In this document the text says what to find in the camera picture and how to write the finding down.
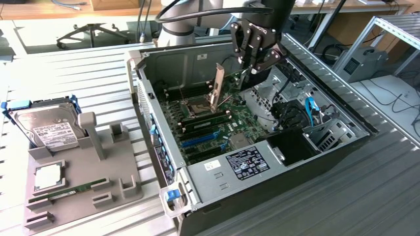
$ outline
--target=slotted metal surface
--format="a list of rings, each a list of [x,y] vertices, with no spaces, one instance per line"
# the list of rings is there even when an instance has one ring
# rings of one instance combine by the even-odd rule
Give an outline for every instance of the slotted metal surface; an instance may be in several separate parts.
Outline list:
[[[420,15],[378,16],[374,24],[420,50]]]
[[[281,42],[380,133],[324,175],[200,235],[418,235],[418,148],[293,38]]]
[[[152,44],[30,55],[0,68],[0,77],[5,81],[12,79],[9,87],[1,86],[1,101],[45,99],[73,93],[81,110],[96,113],[97,129],[114,122],[128,126],[137,161],[144,197],[38,235],[88,232],[89,235],[176,235],[173,221],[164,215],[158,200],[160,187],[129,99],[122,62],[125,51],[145,47]],[[22,235],[28,141],[2,116],[0,133],[0,235]]]

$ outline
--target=chair wheel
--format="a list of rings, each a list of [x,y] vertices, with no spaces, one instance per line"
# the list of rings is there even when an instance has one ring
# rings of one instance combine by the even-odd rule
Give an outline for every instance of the chair wheel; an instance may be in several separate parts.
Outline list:
[[[60,48],[60,49],[65,49],[65,43],[61,43],[61,42],[57,42],[57,47]]]

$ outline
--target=hard drive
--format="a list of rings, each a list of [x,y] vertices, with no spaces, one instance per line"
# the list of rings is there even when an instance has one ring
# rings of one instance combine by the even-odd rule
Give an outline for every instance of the hard drive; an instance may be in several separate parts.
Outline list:
[[[2,114],[17,125],[32,145],[60,151],[78,146],[85,137],[78,127],[80,108],[74,96],[30,102],[13,101],[1,104]]]

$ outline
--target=electronic device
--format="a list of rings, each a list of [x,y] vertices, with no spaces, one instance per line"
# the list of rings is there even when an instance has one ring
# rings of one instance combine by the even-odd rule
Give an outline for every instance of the electronic device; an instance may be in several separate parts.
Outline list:
[[[77,124],[81,113],[76,96],[30,102],[1,103],[2,114],[25,134],[33,147],[60,151],[78,146],[86,136]]]
[[[338,59],[336,60],[334,66],[340,64],[340,60],[348,50],[342,51]],[[341,71],[336,71],[336,74],[346,81],[353,83],[361,80],[366,80],[372,77],[374,72],[380,70],[381,66],[388,60],[388,54],[385,51],[377,50],[374,47],[358,48],[346,63]]]
[[[324,173],[374,133],[292,55],[240,89],[245,70],[218,64],[230,48],[224,41],[136,51],[138,117],[180,235]]]

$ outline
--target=hard drive label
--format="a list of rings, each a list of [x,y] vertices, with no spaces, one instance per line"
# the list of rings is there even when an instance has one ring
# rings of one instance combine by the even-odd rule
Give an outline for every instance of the hard drive label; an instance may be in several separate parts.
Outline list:
[[[77,142],[68,122],[33,128],[33,131],[46,148],[56,148]]]
[[[250,147],[225,158],[240,180],[245,180],[269,170],[269,166],[256,147]]]

